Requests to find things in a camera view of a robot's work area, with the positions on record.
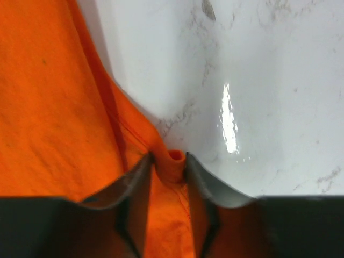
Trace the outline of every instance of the glossy white surface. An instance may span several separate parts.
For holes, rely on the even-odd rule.
[[[344,2],[210,1],[79,3],[170,148],[251,196],[344,194]]]

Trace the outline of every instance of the orange cloth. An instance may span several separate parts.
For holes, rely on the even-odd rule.
[[[167,151],[106,74],[75,0],[2,0],[0,10],[0,195],[80,201],[152,151],[145,257],[192,258],[184,154]],[[242,214],[223,257],[253,257]]]

